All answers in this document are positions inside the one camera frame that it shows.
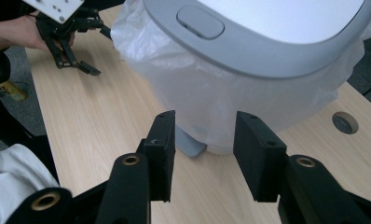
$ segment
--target trash can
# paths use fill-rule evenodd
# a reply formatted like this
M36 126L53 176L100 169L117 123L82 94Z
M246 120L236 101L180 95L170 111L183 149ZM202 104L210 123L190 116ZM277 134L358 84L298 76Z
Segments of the trash can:
M111 36L176 110L179 148L230 154L237 111L278 132L337 98L371 37L371 0L127 0Z

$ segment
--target oval button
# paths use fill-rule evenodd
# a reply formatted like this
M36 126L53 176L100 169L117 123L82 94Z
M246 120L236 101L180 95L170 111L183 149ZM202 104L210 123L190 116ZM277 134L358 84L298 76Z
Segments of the oval button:
M199 7L182 7L177 20L187 30L204 39L217 38L224 31L224 24Z

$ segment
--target plate with holes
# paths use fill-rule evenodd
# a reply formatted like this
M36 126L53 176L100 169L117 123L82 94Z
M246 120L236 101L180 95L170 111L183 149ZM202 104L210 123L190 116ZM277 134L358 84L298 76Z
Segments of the plate with holes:
M65 23L84 0L22 0L58 23Z

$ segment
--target white cloth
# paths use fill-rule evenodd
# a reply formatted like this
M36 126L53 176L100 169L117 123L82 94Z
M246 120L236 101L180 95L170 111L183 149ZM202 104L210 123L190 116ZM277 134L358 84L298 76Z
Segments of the white cloth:
M16 144L0 151L0 223L5 223L31 194L58 186L29 148Z

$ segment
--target yellow object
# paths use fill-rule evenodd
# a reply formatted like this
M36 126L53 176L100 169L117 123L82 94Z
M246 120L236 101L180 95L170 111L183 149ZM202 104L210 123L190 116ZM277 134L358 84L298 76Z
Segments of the yellow object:
M26 98L28 98L28 94L18 88L14 83L11 81L5 81L3 83L0 83L0 90L3 91L6 95L13 98L15 101L24 101Z

